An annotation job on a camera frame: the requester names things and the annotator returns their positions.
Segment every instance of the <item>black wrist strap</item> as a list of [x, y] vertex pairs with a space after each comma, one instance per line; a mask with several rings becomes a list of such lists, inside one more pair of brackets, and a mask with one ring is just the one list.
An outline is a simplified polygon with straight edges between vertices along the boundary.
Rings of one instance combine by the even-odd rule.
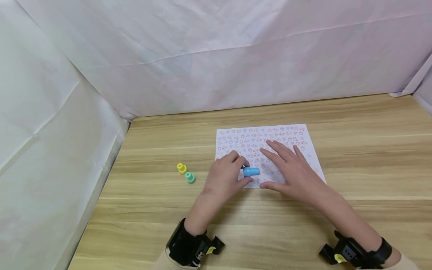
[[197, 254], [201, 242], [206, 237], [207, 231], [202, 235], [193, 236], [184, 228], [184, 221], [182, 219], [178, 224], [176, 230], [169, 239], [166, 247], [169, 248], [169, 256], [182, 266], [192, 263], [192, 260]]
[[381, 238], [381, 246], [377, 251], [367, 252], [354, 238], [343, 236], [338, 231], [334, 231], [339, 239], [334, 248], [325, 244], [320, 251], [329, 264], [334, 265], [349, 262], [357, 269], [383, 269], [384, 264], [392, 253], [392, 247], [384, 238]]
[[376, 264], [384, 264], [385, 261], [390, 257], [392, 252], [392, 247], [387, 241], [381, 237], [381, 246], [377, 251], [370, 251], [369, 255], [371, 255], [372, 259], [376, 262]]

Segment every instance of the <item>finger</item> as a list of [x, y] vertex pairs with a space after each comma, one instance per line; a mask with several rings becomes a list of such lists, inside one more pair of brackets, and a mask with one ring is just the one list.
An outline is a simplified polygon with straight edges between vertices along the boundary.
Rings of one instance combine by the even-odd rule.
[[305, 156], [302, 154], [302, 152], [300, 151], [300, 149], [299, 149], [296, 145], [294, 145], [294, 152], [295, 152], [295, 155], [296, 155], [296, 156], [297, 156], [301, 161], [306, 162], [306, 164], [308, 163], [308, 162], [306, 161]]
[[236, 151], [231, 151], [228, 155], [224, 156], [223, 159], [233, 163], [240, 155]]
[[288, 195], [289, 193], [289, 187], [287, 185], [284, 184], [279, 184], [279, 183], [275, 183], [275, 182], [264, 182], [262, 184], [260, 184], [260, 188], [263, 189], [270, 189], [273, 191], [277, 191], [283, 194]]
[[240, 190], [240, 189], [246, 187], [247, 184], [249, 184], [249, 183], [251, 183], [251, 182], [253, 182], [253, 181], [254, 181], [254, 180], [253, 180], [253, 178], [251, 178], [251, 177], [245, 177], [245, 178], [239, 180], [239, 181], [237, 182], [238, 190]]
[[267, 151], [264, 148], [260, 148], [260, 151], [264, 154], [264, 156], [268, 157], [279, 169], [281, 169], [282, 166], [286, 164], [285, 161], [281, 159], [281, 157], [277, 154]]
[[293, 159], [297, 158], [296, 155], [294, 154], [294, 152], [290, 148], [286, 147], [284, 144], [282, 144], [278, 141], [273, 141], [272, 143], [276, 144], [280, 148], [280, 151], [283, 152], [283, 155], [286, 156], [286, 158], [288, 160], [289, 160], [289, 158], [293, 158]]
[[238, 167], [240, 169], [243, 166], [249, 167], [249, 161], [245, 157], [243, 157], [243, 156], [240, 156], [238, 159], [236, 159], [234, 161], [234, 164], [235, 164], [236, 167]]
[[270, 140], [267, 140], [266, 143], [276, 151], [276, 153], [285, 161], [290, 162], [292, 160], [292, 157], [289, 155], [287, 151], [285, 151], [282, 147], [279, 146], [276, 142], [272, 142]]

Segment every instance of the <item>white paper with pink print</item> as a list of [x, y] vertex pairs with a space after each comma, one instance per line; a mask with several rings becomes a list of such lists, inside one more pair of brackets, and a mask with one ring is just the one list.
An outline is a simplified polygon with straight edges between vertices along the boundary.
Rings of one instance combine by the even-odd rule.
[[[245, 188], [259, 188], [260, 184], [266, 181], [284, 183], [285, 180], [279, 169], [260, 151], [262, 147], [275, 152], [266, 144], [266, 140], [276, 140], [291, 150], [294, 145], [297, 145], [311, 168], [327, 183], [306, 124], [218, 129], [216, 159], [235, 150], [249, 161], [252, 168], [259, 168], [261, 174], [253, 176], [254, 181]], [[238, 179], [243, 177], [243, 170], [240, 170]]]

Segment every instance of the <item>wrist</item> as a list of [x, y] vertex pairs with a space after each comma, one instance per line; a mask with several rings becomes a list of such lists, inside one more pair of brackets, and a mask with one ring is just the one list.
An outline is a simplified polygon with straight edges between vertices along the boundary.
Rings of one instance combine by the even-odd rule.
[[214, 203], [214, 200], [209, 196], [200, 194], [184, 221], [184, 228], [194, 236], [205, 233], [221, 207]]

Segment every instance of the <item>plastic toy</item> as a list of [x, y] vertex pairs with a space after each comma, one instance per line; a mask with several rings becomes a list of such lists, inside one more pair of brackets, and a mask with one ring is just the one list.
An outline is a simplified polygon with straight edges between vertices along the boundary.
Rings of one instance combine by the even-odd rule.
[[195, 183], [196, 178], [195, 178], [195, 175], [194, 175], [193, 173], [191, 173], [191, 172], [187, 172], [187, 173], [185, 174], [185, 176], [186, 176], [186, 181], [187, 181], [189, 184], [193, 184], [193, 183]]
[[243, 168], [243, 175], [245, 177], [251, 177], [253, 175], [260, 175], [260, 169], [259, 168], [244, 167]]
[[187, 172], [187, 167], [183, 163], [178, 163], [177, 169], [178, 169], [178, 172], [182, 175], [184, 175]]

